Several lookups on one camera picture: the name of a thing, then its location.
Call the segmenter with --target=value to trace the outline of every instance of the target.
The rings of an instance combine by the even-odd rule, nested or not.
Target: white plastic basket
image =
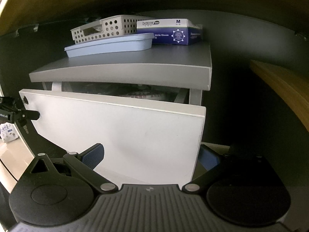
[[[75,44],[136,33],[136,22],[151,17],[118,15],[84,24],[71,30]]]

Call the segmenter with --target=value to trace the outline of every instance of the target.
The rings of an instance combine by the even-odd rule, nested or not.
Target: blue gripper pad
[[[197,156],[197,160],[203,165],[203,167],[209,171],[213,167],[217,166],[221,161],[222,156],[210,149],[206,145],[200,146],[200,151]]]
[[[82,152],[79,156],[81,162],[94,169],[104,158],[104,147],[102,144],[97,143]]]

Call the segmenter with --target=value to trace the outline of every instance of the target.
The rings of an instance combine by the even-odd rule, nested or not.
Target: cabinet door
[[[24,89],[20,96],[29,102],[26,109],[41,114],[32,121],[37,132],[68,152],[103,144],[105,157],[95,171],[119,186],[181,188],[192,178],[205,107],[48,90]]]

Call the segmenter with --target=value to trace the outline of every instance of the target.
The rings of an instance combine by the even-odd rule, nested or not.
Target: bolt head
[[[103,183],[100,188],[104,191],[111,191],[116,188],[116,185],[113,183]]]
[[[198,191],[198,190],[200,189],[200,186],[197,185],[197,184],[192,184],[192,183],[190,183],[190,184],[185,185],[184,188],[185,188],[187,191],[189,191],[189,192],[195,192],[195,191]]]

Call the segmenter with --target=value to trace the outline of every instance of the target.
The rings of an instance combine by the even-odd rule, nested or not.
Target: blue and white box
[[[202,40],[202,25],[188,19],[152,19],[137,22],[137,33],[154,33],[153,44],[189,45]]]

